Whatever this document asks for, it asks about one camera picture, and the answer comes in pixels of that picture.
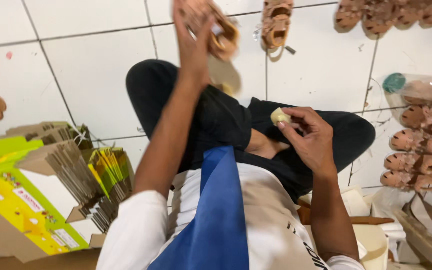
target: foot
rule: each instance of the foot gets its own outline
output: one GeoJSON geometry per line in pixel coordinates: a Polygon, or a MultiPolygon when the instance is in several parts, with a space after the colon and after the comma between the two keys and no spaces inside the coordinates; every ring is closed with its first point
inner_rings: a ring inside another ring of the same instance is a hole
{"type": "Polygon", "coordinates": [[[251,140],[244,151],[271,160],[276,154],[288,148],[290,148],[289,144],[270,139],[261,132],[251,129],[251,140]]]}

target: white tile wall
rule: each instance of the white tile wall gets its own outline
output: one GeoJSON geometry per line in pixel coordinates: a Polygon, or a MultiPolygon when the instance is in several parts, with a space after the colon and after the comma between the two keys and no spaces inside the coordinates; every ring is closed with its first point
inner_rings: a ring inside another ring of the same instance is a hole
{"type": "Polygon", "coordinates": [[[155,58],[149,28],[43,42],[76,124],[93,139],[144,135],[126,91],[136,63],[155,58]]]}
{"type": "Polygon", "coordinates": [[[144,0],[24,0],[39,38],[149,25],[144,0]]]}
{"type": "Polygon", "coordinates": [[[36,39],[21,0],[0,0],[0,44],[36,39]]]}
{"type": "Polygon", "coordinates": [[[339,34],[336,4],[294,9],[286,45],[271,53],[268,100],[316,110],[361,112],[375,41],[361,27],[339,34]]]}
{"type": "MultiPolygon", "coordinates": [[[[246,14],[233,17],[241,40],[232,64],[210,60],[215,82],[232,86],[245,106],[255,96],[326,111],[365,110],[363,117],[376,127],[376,141],[352,170],[350,165],[339,173],[339,185],[378,190],[384,158],[392,151],[388,140],[403,128],[398,121],[402,109],[387,108],[405,105],[399,96],[385,95],[381,84],[393,72],[432,75],[432,28],[393,28],[376,42],[360,25],[349,33],[336,32],[334,1],[300,0],[286,42],[296,54],[279,49],[267,57],[253,37],[263,0],[215,2],[225,14],[246,14]]],[[[123,147],[136,169],[148,139],[138,131],[125,77],[134,64],[156,55],[179,65],[171,9],[171,0],[0,0],[0,95],[8,104],[0,134],[13,126],[69,120],[70,112],[76,124],[89,126],[93,139],[123,147]],[[31,43],[38,38],[23,3],[44,50],[39,42],[31,43]],[[14,42],[26,44],[5,45],[14,42]]],[[[432,194],[427,198],[432,202],[432,194]]]]}
{"type": "Polygon", "coordinates": [[[0,135],[15,126],[71,121],[38,42],[0,47],[0,96],[7,105],[0,135]]]}

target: man's right hand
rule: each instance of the man's right hand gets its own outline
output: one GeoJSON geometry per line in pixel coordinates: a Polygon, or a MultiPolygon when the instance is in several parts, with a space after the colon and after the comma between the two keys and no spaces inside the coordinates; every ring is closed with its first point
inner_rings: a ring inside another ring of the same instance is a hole
{"type": "Polygon", "coordinates": [[[291,123],[277,123],[301,160],[314,175],[333,177],[338,171],[333,159],[333,128],[311,107],[284,107],[291,123]]]}

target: plastic bag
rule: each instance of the plastic bag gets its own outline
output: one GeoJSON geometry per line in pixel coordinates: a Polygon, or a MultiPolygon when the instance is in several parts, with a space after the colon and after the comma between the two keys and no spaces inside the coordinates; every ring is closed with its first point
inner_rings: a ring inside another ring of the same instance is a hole
{"type": "Polygon", "coordinates": [[[393,73],[385,79],[382,88],[388,93],[432,101],[432,76],[393,73]]]}

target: label on box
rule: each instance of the label on box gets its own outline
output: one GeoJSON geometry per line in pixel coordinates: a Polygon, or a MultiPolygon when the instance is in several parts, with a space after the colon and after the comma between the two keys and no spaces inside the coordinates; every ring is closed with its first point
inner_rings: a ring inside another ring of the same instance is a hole
{"type": "Polygon", "coordinates": [[[61,239],[60,239],[58,236],[56,236],[56,235],[51,235],[51,238],[53,238],[53,240],[54,240],[55,242],[57,242],[57,244],[58,244],[60,247],[64,247],[64,246],[65,246],[64,242],[61,241],[61,239]]]}
{"type": "Polygon", "coordinates": [[[43,206],[31,196],[23,187],[12,190],[23,202],[25,202],[35,213],[44,211],[43,206]]]}
{"type": "Polygon", "coordinates": [[[54,232],[57,234],[57,236],[61,237],[61,239],[71,248],[75,249],[79,247],[79,244],[64,230],[54,230],[54,232]]]}

